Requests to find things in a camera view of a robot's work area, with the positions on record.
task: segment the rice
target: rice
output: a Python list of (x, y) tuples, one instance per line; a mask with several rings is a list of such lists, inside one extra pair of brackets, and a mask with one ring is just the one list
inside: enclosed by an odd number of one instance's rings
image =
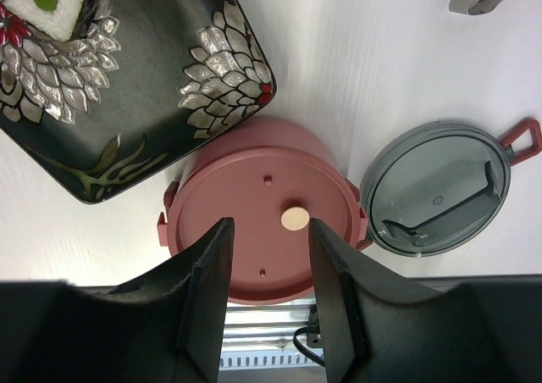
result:
[(21, 19), (58, 42), (73, 35), (85, 0), (3, 0), (4, 6)]

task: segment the round container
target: round container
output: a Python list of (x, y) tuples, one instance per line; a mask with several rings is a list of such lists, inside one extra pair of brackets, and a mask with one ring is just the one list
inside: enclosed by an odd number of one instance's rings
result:
[(367, 228), (358, 201), (358, 189), (315, 135), (256, 117), (193, 156), (164, 195), (158, 234), (175, 255), (233, 217), (230, 301), (283, 303), (312, 290), (309, 218), (322, 219), (355, 247)]
[[(526, 131), (533, 146), (515, 153), (512, 143)], [(362, 183), (370, 239), (414, 257), (460, 246), (499, 213), (511, 166), (541, 150), (540, 125), (534, 119), (524, 120), (501, 141), (455, 124), (406, 133), (374, 160)]]

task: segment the red lid handle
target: red lid handle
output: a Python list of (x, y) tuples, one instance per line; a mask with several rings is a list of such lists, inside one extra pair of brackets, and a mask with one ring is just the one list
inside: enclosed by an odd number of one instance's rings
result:
[(531, 133), (533, 146), (526, 150), (522, 150), (518, 154), (515, 154), (511, 161), (511, 165), (520, 164), (522, 161), (534, 157), (538, 153), (542, 152), (542, 131), (540, 131), (540, 123), (538, 120), (530, 118), (522, 120), (518, 125), (510, 130), (510, 132), (508, 132), (508, 134), (502, 138), (502, 146), (504, 148), (511, 147), (512, 143), (521, 137), (521, 135), (527, 130), (529, 130)]

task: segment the red flower design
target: red flower design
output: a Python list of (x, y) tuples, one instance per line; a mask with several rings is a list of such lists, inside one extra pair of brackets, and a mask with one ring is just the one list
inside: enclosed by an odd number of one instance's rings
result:
[(269, 84), (263, 84), (260, 86), (260, 89), (262, 89), (263, 94), (258, 97), (256, 103), (263, 106), (273, 97), (273, 87)]
[(0, 46), (11, 42), (14, 46), (23, 45), (23, 37), (30, 37), (32, 32), (25, 22), (0, 4)]

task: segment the silver floral pattern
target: silver floral pattern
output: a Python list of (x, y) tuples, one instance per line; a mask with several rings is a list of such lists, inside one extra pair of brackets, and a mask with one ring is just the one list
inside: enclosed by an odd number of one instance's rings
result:
[(274, 80), (260, 47), (239, 8), (224, 3), (213, 25), (198, 31), (195, 64), (179, 92), (180, 108), (192, 110), (187, 123), (194, 138), (208, 139), (256, 113), (274, 95)]
[(13, 122), (39, 123), (43, 111), (73, 124), (89, 113), (109, 87), (107, 72), (118, 69), (112, 53), (119, 21), (110, 16), (112, 1), (101, 0), (84, 39), (56, 42), (0, 4), (0, 109)]

